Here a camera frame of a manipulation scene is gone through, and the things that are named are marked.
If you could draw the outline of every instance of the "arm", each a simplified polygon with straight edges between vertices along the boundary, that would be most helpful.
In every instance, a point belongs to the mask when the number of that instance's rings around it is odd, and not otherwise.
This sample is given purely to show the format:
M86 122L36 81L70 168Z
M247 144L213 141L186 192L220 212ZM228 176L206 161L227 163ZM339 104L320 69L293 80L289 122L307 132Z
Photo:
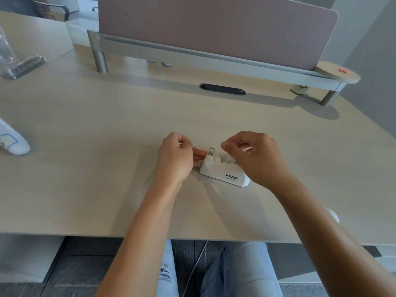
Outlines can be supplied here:
M206 152L171 133L158 150L154 179L95 297L155 296L176 194Z
M396 296L393 275L291 174L274 139L241 131L221 147L251 180L277 197L330 296Z

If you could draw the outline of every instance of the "black armrest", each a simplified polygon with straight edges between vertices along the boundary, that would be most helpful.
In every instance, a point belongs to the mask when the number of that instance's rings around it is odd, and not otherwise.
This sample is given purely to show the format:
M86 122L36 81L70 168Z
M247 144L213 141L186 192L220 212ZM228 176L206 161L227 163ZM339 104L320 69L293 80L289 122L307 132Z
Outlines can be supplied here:
M63 10L65 11L65 18L64 21L68 21L69 20L69 15L70 15L70 10L65 6L65 5L55 5L55 4L48 4L48 3L44 3L44 2L39 2L39 1L35 1L33 0L34 3L40 4L40 5L44 5L44 6L49 6L49 7L60 7L63 8Z

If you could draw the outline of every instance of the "light blue denim jeans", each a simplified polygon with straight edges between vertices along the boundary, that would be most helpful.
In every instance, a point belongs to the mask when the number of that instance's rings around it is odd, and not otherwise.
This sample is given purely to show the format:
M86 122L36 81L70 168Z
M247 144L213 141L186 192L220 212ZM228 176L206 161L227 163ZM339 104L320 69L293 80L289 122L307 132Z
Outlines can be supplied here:
M175 261L168 239L156 297L178 296ZM201 297L283 297L266 244L226 243L205 274Z

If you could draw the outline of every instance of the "small can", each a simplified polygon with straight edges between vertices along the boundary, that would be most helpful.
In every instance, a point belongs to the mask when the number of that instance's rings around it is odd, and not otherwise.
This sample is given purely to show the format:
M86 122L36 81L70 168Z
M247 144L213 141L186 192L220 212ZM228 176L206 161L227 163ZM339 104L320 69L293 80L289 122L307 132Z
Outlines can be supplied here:
M306 94L308 91L309 86L304 86L304 85L297 85L293 84L290 88L290 90L295 93L295 94Z

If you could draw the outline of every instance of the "brown partition panel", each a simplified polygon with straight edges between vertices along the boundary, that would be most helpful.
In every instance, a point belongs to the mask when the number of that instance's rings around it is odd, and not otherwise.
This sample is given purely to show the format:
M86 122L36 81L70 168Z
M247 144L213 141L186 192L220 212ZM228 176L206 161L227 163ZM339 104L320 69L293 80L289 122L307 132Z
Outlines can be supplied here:
M101 33L304 70L337 20L290 0L99 0Z

